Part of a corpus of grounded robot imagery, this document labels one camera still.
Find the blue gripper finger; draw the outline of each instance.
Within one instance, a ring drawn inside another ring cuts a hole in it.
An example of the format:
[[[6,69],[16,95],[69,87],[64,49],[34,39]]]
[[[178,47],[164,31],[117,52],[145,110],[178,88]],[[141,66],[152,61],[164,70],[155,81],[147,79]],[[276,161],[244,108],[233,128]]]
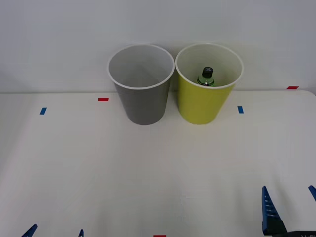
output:
[[[37,228],[37,224],[34,224],[24,235],[22,235],[22,237],[32,237]]]
[[[266,186],[262,188],[262,232],[265,236],[287,233]]]
[[[83,230],[81,230],[78,237],[83,237],[83,235],[84,235]]]
[[[311,191],[311,193],[312,193],[312,195],[313,195],[313,197],[314,197],[314,199],[315,199],[315,201],[316,201],[316,188],[314,188],[313,185],[310,185],[310,186],[308,187],[308,189]]]

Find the white wall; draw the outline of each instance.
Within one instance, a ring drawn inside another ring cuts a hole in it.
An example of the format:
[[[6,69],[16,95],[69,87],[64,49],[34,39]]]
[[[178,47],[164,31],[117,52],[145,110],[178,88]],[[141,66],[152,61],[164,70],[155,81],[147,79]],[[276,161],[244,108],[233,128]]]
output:
[[[110,55],[154,43],[174,56],[217,41],[245,63],[238,89],[316,93],[315,0],[1,0],[0,92],[113,91]]]

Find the yellow cup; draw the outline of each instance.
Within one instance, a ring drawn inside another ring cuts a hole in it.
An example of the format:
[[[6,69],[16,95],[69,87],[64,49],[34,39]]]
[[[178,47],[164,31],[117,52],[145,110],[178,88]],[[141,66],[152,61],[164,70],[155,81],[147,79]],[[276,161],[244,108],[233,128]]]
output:
[[[216,87],[197,83],[205,67],[213,68]],[[243,74],[241,58],[229,48],[206,43],[182,49],[176,57],[179,73],[178,107],[181,116],[193,124],[213,121]]]

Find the blue tape marker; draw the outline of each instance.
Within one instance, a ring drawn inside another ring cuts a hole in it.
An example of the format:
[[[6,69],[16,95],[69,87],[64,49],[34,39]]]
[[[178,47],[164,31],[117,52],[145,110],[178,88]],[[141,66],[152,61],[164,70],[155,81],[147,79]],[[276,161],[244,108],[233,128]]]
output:
[[[242,106],[238,106],[238,111],[239,111],[240,114],[243,114],[243,108],[242,108]]]
[[[47,109],[47,108],[43,107],[43,108],[41,109],[41,111],[40,111],[40,115],[44,115],[45,112],[46,112],[46,109]]]

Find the gray cup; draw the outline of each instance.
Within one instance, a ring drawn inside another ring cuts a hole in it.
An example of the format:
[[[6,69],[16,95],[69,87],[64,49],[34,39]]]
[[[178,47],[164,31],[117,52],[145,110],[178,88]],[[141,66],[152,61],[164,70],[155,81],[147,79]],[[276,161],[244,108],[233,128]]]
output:
[[[131,121],[148,125],[163,117],[174,68],[171,54],[150,44],[129,46],[110,59],[109,76]]]

